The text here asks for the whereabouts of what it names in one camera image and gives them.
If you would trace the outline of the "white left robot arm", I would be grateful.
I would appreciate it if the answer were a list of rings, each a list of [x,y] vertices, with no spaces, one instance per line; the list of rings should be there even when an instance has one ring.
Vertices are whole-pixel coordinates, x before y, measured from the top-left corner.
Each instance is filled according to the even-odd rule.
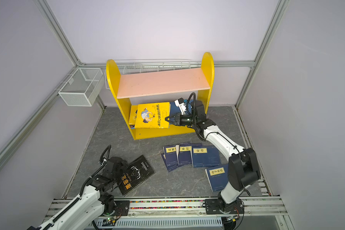
[[[102,158],[101,167],[82,184],[79,194],[56,215],[29,230],[83,230],[102,214],[112,215],[117,205],[111,188],[121,179],[128,162],[119,157]]]

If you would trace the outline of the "black book yellow title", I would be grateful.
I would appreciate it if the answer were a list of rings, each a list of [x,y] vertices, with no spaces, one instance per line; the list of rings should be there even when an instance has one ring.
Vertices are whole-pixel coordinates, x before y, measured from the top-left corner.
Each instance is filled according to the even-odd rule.
[[[138,157],[129,164],[129,167],[122,174],[118,182],[118,187],[122,196],[128,194],[154,174],[155,171],[146,157],[144,155]]]

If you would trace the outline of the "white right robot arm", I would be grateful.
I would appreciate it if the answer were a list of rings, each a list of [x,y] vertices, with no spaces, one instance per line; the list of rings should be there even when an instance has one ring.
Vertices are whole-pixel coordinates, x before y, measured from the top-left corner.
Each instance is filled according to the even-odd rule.
[[[209,141],[228,161],[228,183],[219,193],[220,199],[231,204],[240,194],[261,178],[256,152],[244,148],[225,135],[215,122],[207,118],[201,101],[175,102],[180,112],[166,117],[171,125],[188,127],[195,131],[201,141]]]

